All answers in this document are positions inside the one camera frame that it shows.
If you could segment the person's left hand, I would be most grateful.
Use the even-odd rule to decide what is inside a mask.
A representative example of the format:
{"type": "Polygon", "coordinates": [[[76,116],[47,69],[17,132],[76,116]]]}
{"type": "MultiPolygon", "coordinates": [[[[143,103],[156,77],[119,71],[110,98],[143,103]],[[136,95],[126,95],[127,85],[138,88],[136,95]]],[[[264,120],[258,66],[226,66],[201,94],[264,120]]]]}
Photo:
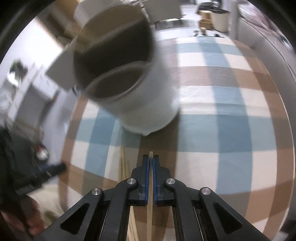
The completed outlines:
{"type": "Polygon", "coordinates": [[[29,196],[21,202],[1,203],[1,214],[16,240],[33,240],[45,230],[39,205],[29,196]]]}

